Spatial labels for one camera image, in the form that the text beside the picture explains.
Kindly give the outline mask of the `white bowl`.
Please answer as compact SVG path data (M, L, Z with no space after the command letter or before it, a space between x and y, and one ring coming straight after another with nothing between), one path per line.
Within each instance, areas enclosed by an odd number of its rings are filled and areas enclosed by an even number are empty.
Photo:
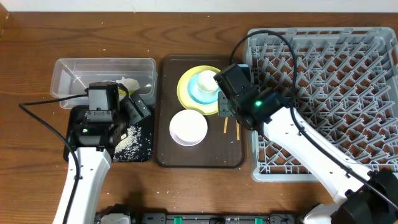
M182 110L175 114L169 124L169 133L179 145L190 147L204 140L208 131L205 117L195 110Z

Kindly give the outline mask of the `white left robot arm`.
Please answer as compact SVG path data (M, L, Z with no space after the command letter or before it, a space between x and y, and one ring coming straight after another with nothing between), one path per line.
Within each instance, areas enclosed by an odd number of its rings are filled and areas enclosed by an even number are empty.
M87 105L72 108L64 158L68 174L54 223L93 223L112 162L145 162L152 156L152 105L138 93L119 103L112 122L94 121Z

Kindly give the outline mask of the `white tissue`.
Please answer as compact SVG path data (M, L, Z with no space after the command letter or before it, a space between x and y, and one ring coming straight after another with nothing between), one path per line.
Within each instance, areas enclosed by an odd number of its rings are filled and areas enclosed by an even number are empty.
M118 84L123 84L128 90L140 89L139 82L133 78L124 78L116 81Z

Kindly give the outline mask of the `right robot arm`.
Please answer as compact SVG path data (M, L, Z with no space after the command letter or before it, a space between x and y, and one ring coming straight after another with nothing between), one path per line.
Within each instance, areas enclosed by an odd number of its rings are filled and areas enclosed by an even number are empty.
M332 205L313 207L301 223L397 221L397 177L390 170L373 172L343 154L274 90L259 92L249 85L221 91L239 124L294 156L333 198Z

